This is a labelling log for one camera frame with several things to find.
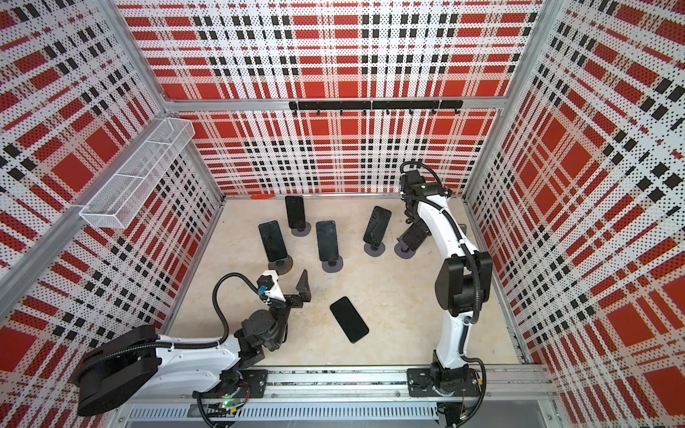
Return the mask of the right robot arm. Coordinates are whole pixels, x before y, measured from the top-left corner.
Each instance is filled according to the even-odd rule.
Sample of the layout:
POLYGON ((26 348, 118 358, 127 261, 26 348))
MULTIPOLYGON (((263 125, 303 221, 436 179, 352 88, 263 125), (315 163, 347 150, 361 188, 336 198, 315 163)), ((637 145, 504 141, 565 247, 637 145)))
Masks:
POLYGON ((399 238, 395 252, 411 258, 426 238, 432 237, 442 258, 435 280, 435 297, 443 310, 442 333, 433 365, 446 378, 480 362, 467 355, 467 348, 490 298, 492 256, 479 251, 458 224, 449 207, 451 189, 433 169, 408 160, 401 164, 400 173, 400 196, 409 228, 399 238))

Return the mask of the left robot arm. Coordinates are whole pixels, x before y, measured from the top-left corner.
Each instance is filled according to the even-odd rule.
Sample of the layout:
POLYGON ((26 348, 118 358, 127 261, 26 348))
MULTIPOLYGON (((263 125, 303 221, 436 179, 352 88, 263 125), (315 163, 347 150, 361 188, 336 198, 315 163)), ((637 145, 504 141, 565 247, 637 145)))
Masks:
POLYGON ((78 415, 99 416, 133 398, 190 396, 197 402, 219 401, 200 409, 208 418, 262 398, 268 372, 256 364, 287 339, 291 311, 311 301, 308 273, 301 273, 295 294, 284 294, 278 279, 274 270, 263 272, 255 283, 240 273, 223 276, 212 290, 212 308, 222 326, 218 338, 180 339, 143 325, 86 353, 71 377, 78 387, 78 415), (244 282, 266 306, 235 332, 219 304, 221 285, 230 279, 244 282))

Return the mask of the blue-edged phone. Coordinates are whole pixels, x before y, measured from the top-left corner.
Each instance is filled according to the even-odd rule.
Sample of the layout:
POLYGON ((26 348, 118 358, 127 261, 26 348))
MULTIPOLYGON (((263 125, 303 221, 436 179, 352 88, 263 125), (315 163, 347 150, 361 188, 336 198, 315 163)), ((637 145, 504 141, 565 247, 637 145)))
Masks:
POLYGON ((422 226, 412 223, 402 234, 401 242, 409 251, 417 251, 428 237, 430 237, 430 232, 426 232, 422 226))

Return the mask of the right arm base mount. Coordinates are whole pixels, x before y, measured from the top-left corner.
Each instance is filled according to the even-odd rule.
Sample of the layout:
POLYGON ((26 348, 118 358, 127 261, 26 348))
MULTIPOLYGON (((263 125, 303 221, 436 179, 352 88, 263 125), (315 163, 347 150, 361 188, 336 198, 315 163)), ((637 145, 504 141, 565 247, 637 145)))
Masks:
POLYGON ((467 357, 460 368, 445 368, 438 361, 430 367, 407 370, 407 385, 412 398, 445 398, 436 410, 444 416, 447 427, 463 427, 483 405, 487 374, 481 358, 467 357))

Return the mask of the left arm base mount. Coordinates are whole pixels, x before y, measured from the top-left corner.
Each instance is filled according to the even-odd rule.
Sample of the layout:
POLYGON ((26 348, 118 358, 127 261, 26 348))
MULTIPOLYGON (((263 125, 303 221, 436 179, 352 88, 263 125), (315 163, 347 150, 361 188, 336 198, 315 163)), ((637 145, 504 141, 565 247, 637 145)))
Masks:
POLYGON ((260 399, 266 390, 269 371, 227 370, 219 383, 206 392, 194 391, 197 410, 208 427, 232 427, 252 397, 260 399))

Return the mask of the black phone with pink edge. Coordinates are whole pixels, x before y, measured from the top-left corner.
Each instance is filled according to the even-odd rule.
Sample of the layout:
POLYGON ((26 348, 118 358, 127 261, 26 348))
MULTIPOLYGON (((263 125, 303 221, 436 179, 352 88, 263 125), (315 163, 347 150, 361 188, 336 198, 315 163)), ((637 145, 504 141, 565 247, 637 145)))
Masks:
POLYGON ((375 206, 371 212, 363 241, 371 247, 379 247, 383 243, 385 232, 392 217, 392 212, 380 206, 375 206))

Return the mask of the black phone with white sticker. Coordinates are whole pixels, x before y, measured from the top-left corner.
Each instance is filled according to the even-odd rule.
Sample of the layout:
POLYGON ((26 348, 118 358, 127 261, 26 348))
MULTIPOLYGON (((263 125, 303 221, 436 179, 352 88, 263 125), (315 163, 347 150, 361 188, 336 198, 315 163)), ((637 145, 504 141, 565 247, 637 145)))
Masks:
POLYGON ((350 343, 357 343, 369 334, 367 323, 348 297, 333 302, 329 308, 350 343))

